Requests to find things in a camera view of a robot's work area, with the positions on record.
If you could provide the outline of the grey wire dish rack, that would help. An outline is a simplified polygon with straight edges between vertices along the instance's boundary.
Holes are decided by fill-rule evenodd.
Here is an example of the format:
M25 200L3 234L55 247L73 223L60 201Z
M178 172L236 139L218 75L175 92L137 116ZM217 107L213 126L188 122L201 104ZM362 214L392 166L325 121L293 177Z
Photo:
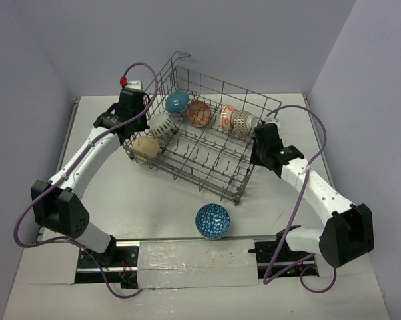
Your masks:
M188 53L176 51L157 73L158 93L147 118L165 113L167 97L182 91L190 101L206 103L212 119L206 127L197 129L184 113L174 115L174 127L157 137L159 153L145 159L149 168L164 171L175 181L186 181L199 191L238 205L255 168L250 163L252 137L224 131L220 113L231 105L263 121L282 101L193 71L189 69L190 61Z

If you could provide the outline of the yellow bowl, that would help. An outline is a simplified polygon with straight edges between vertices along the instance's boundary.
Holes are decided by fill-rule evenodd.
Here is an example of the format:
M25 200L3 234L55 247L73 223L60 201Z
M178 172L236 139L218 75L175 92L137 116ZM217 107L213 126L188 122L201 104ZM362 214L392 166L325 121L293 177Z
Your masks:
M139 163L146 163L147 158L155 158L160 150L159 142L152 137L139 137L131 145L134 158Z

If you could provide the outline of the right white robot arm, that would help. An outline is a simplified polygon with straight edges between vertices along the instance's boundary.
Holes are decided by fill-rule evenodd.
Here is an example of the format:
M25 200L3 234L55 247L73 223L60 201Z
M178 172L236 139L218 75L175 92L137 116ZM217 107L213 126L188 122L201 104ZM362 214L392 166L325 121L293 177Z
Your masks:
M374 249L372 212L333 189L293 145L285 147L274 123L254 128L251 162L273 171L306 200L320 218L321 229L289 225L277 235L273 259L290 261L300 251L320 255L339 268Z

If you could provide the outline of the red patterned bowl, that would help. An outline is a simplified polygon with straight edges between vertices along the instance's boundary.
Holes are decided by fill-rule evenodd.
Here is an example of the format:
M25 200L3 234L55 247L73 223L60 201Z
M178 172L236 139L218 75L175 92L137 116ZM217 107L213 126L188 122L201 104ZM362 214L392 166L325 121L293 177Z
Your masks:
M193 100L187 106L187 119L196 128L206 127L211 120L212 111L205 102Z

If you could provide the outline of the plain blue bowl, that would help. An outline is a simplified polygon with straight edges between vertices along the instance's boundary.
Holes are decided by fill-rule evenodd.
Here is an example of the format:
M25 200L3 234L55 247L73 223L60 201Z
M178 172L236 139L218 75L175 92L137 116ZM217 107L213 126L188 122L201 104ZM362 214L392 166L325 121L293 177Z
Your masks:
M165 109L173 114L180 113L189 103L189 96L182 91L172 92L165 101Z

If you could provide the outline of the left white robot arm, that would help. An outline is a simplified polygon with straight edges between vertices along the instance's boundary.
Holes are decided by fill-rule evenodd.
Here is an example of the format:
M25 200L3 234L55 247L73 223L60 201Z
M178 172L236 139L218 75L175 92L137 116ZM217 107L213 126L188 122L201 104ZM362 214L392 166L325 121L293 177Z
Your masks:
M67 241L84 249L101 266L116 261L117 240L90 221L81 199L103 163L127 139L147 129L146 114L155 97L140 89L123 87L118 101L96 118L88 137L68 163L48 181L34 182L32 202L14 226L13 238L18 246L34 248ZM22 242L19 227L29 211L34 213L36 224L58 236L39 243Z

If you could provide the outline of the orange floral bowl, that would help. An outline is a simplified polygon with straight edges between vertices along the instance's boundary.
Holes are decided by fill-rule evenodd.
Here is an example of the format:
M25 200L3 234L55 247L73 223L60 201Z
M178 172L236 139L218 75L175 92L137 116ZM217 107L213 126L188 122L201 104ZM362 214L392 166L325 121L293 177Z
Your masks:
M236 109L232 105L226 105L220 114L220 125L224 132L231 131L233 128L232 116Z

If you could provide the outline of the grey patterned bowl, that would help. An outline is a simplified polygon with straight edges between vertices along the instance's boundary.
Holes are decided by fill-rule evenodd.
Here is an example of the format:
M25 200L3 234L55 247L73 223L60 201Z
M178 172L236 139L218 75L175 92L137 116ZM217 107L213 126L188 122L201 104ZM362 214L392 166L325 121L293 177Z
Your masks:
M249 136L258 123L258 119L248 111L238 110L232 116L233 131L239 138Z

